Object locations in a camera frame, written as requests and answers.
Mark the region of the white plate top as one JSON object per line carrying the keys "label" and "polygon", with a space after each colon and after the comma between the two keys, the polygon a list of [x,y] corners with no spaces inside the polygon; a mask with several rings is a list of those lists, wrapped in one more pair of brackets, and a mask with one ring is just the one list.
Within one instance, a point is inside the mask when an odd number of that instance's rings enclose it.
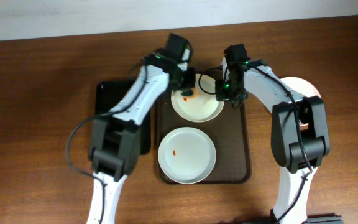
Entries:
{"label": "white plate top", "polygon": [[217,101],[215,95],[209,95],[200,89],[199,77],[200,74],[196,74],[193,96],[182,96],[180,91],[171,94],[171,103],[175,112],[183,119],[195,123],[214,119],[224,108],[223,101]]}

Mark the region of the white plate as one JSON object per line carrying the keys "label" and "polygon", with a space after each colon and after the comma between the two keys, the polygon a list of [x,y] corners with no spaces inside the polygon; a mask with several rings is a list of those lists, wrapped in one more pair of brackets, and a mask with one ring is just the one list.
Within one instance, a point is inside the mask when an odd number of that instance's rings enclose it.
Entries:
{"label": "white plate", "polygon": [[321,98],[321,94],[317,88],[309,81],[299,77],[284,77],[280,79],[287,86],[287,90],[291,91],[294,97],[294,91],[300,93],[306,97],[318,96]]}
{"label": "white plate", "polygon": [[213,171],[216,148],[203,131],[182,127],[170,131],[158,147],[158,164],[162,172],[179,184],[196,184]]}
{"label": "white plate", "polygon": [[224,108],[223,101],[217,101],[215,95],[209,95],[200,89],[199,77],[200,74],[196,74],[193,96],[182,96],[180,91],[171,94],[171,103],[175,112],[183,119],[195,123],[214,119]]}

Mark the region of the green yellow sponge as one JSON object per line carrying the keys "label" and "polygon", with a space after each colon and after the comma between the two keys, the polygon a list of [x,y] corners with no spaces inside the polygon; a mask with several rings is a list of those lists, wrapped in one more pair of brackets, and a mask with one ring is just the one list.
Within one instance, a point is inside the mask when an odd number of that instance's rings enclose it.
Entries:
{"label": "green yellow sponge", "polygon": [[182,91],[181,96],[184,98],[195,98],[198,96],[198,92],[195,88],[190,88]]}

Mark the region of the white plate bottom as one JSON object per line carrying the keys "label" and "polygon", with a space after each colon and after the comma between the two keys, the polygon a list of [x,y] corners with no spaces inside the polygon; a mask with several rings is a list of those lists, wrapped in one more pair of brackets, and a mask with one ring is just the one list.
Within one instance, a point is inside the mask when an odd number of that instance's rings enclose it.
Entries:
{"label": "white plate bottom", "polygon": [[213,171],[216,148],[203,131],[182,127],[170,131],[158,147],[158,164],[162,172],[179,184],[196,184]]}

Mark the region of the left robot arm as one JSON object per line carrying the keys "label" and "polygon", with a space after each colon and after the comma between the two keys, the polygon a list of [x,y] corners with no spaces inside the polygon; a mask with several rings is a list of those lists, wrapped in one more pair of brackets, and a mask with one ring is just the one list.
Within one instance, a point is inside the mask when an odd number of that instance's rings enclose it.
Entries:
{"label": "left robot arm", "polygon": [[93,194],[88,223],[114,223],[121,190],[141,152],[141,126],[151,107],[166,91],[191,91],[195,70],[189,67],[190,42],[170,34],[165,47],[141,61],[139,74],[123,99],[93,120],[88,158]]}

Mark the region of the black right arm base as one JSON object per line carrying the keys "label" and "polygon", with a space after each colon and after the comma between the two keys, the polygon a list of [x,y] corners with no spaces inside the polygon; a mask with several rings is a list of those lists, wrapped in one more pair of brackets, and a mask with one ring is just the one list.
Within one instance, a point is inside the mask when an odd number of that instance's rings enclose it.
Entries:
{"label": "black right arm base", "polygon": [[[259,220],[242,222],[245,224],[274,224],[273,218],[261,218]],[[344,224],[342,216],[334,213],[324,215],[312,215],[304,221],[306,224]]]}

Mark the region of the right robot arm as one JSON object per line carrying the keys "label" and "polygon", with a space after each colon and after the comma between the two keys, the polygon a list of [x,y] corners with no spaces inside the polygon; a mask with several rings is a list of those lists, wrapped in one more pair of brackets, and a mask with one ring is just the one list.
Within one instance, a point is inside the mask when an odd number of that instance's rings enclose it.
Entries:
{"label": "right robot arm", "polygon": [[266,62],[252,60],[243,44],[224,50],[222,70],[215,83],[218,101],[242,103],[252,94],[272,115],[271,149],[280,181],[271,223],[307,223],[311,181],[330,152],[323,100],[290,88]]}

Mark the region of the brown plastic serving tray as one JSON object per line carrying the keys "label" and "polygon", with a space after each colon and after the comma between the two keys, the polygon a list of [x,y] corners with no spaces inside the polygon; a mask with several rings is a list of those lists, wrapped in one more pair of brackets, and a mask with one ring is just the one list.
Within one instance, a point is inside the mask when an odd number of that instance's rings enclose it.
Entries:
{"label": "brown plastic serving tray", "polygon": [[[215,81],[219,77],[218,74],[211,76],[200,75],[198,80],[200,89],[209,95],[213,95]],[[224,108],[217,117],[207,122],[195,123],[183,119],[175,112],[171,103],[171,94],[164,94],[157,103],[157,160],[158,147],[166,134],[177,128],[196,128],[211,138],[217,154],[213,171],[207,178],[197,184],[244,183],[251,175],[244,107],[234,109],[230,103],[224,103]],[[163,182],[172,185],[178,184],[162,172],[158,163],[157,172]]]}

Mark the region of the black rectangular tray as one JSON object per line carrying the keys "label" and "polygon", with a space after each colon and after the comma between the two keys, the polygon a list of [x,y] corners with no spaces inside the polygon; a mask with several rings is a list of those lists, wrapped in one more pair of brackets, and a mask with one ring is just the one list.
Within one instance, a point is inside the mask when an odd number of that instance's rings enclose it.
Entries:
{"label": "black rectangular tray", "polygon": [[[96,88],[95,113],[107,113],[111,108],[116,106],[129,91],[133,83],[134,80],[110,80],[99,83]],[[113,127],[109,126],[106,131],[104,146],[118,146],[117,140],[119,135],[113,133],[112,129],[117,127],[120,131],[122,131],[123,125],[113,119],[111,119],[111,124]],[[152,144],[150,111],[144,118],[139,130],[141,136],[140,154],[144,155],[151,150]]]}

